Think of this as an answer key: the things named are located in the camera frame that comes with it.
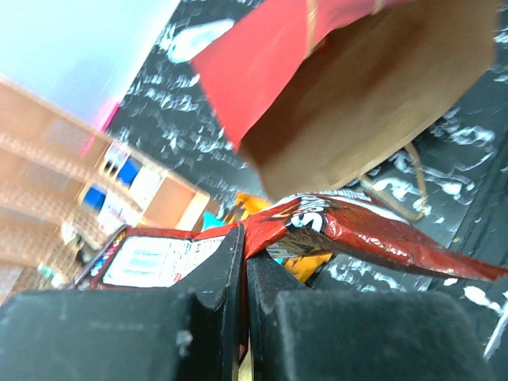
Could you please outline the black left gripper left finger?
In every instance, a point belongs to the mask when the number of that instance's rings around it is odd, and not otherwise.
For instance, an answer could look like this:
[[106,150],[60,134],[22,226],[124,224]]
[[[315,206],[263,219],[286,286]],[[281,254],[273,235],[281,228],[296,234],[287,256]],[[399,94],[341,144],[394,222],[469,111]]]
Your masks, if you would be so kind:
[[244,228],[129,228],[79,287],[1,308],[4,380],[235,380]]

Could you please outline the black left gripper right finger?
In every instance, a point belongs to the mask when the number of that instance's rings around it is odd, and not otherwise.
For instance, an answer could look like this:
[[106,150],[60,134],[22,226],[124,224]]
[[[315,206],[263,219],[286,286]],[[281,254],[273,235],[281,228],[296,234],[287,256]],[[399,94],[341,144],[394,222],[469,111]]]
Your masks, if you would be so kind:
[[256,380],[491,380],[464,312],[438,292],[315,291],[246,262]]

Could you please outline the orange snack packet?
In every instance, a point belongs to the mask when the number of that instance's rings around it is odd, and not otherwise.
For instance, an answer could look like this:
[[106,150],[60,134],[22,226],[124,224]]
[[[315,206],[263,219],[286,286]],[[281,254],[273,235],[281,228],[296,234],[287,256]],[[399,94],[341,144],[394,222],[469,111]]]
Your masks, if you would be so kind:
[[[222,218],[224,223],[243,221],[250,215],[267,209],[271,203],[263,198],[238,192],[233,207]],[[320,256],[298,257],[288,260],[276,260],[283,265],[296,279],[306,283],[316,270],[332,258],[331,252]]]

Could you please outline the red snack packet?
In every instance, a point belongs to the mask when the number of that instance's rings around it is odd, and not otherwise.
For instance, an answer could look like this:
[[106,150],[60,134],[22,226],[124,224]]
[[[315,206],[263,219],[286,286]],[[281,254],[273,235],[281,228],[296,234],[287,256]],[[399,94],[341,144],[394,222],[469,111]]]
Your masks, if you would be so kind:
[[384,267],[424,275],[495,281],[494,266],[450,251],[405,218],[361,192],[296,194],[243,221],[203,232],[119,229],[76,279],[82,289],[171,287],[208,260],[234,228],[242,228],[243,257],[268,250],[272,258],[344,253]]

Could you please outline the red brown paper bag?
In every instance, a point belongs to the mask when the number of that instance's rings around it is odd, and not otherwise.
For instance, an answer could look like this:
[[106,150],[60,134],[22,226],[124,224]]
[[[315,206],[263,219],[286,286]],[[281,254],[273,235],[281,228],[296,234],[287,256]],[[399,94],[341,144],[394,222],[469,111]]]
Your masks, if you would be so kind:
[[269,198],[336,190],[490,68],[497,1],[265,1],[192,61]]

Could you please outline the teal white snack packet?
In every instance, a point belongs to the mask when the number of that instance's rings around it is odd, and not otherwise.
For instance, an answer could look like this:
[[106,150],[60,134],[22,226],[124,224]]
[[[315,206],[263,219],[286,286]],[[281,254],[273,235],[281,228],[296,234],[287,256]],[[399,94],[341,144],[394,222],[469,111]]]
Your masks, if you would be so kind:
[[225,223],[209,211],[205,211],[202,215],[202,231],[224,226]]

